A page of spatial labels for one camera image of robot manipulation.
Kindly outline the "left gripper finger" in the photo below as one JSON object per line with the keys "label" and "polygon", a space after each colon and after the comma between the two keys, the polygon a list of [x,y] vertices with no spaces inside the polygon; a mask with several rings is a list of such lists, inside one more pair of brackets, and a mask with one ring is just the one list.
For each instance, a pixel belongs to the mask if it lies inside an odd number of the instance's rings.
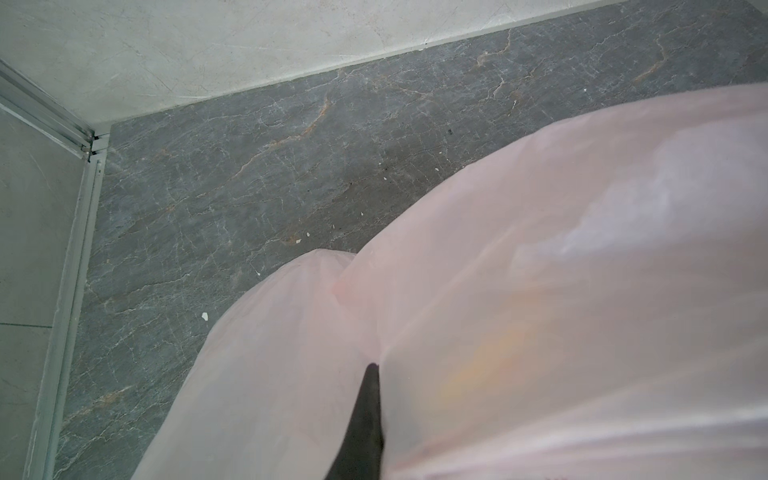
{"label": "left gripper finger", "polygon": [[326,480],[379,480],[384,451],[379,366],[366,367],[341,447]]}

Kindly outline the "pink plastic bag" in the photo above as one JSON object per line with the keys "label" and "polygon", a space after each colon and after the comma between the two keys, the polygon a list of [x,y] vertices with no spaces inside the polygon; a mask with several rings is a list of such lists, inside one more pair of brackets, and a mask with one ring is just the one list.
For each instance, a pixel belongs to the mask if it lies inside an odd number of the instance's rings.
{"label": "pink plastic bag", "polygon": [[560,121],[210,331],[138,479],[324,479],[379,366],[380,479],[767,475],[767,87]]}

